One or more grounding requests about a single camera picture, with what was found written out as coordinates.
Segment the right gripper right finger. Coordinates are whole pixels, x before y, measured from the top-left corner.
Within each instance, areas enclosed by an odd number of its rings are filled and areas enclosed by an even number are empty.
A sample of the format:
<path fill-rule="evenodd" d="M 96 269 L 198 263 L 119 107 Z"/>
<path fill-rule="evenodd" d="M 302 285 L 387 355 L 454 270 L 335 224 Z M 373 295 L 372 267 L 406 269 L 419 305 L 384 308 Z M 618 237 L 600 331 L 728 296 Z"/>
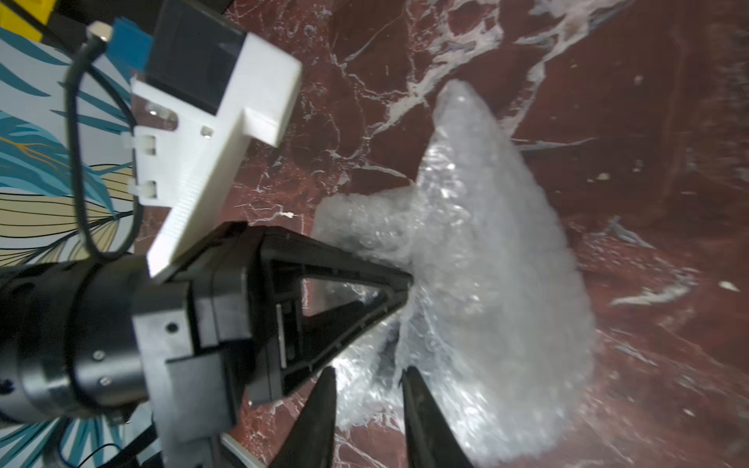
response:
<path fill-rule="evenodd" d="M 409 466 L 471 468 L 471 462 L 416 367 L 403 372 L 401 387 Z"/>

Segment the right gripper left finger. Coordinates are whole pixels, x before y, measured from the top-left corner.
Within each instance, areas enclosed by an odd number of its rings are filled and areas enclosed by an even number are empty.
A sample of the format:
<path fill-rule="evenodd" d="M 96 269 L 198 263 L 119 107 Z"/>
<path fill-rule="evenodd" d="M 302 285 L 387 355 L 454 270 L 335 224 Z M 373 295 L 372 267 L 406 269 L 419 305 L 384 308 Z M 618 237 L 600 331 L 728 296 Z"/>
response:
<path fill-rule="evenodd" d="M 334 463 L 337 381 L 325 368 L 270 468 L 327 468 Z"/>

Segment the clear bubble wrap sheet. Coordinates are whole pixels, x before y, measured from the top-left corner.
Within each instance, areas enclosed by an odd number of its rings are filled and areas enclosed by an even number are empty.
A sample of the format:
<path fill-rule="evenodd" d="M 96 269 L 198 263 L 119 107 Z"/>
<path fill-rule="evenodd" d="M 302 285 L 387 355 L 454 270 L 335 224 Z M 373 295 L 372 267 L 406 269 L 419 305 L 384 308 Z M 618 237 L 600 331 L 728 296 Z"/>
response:
<path fill-rule="evenodd" d="M 423 376 L 488 467 L 553 448 L 593 370 L 595 325 L 556 212 L 466 82 L 441 90 L 412 185 L 321 201 L 312 235 L 414 279 L 407 304 L 334 361 L 337 426 L 403 429 L 401 374 Z"/>

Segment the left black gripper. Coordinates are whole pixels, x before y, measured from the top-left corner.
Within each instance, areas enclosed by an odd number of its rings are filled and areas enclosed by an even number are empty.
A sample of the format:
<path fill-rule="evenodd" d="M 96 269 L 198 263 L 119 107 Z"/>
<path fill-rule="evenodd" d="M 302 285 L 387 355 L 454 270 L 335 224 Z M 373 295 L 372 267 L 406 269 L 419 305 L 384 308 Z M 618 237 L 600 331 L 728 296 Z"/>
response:
<path fill-rule="evenodd" d="M 306 316 L 306 280 L 376 295 Z M 288 397 L 402 308 L 413 281 L 288 229 L 241 222 L 155 276 L 139 255 L 6 267 L 1 422 L 119 418 L 148 402 L 165 466 L 217 467 L 253 368 L 253 403 Z"/>

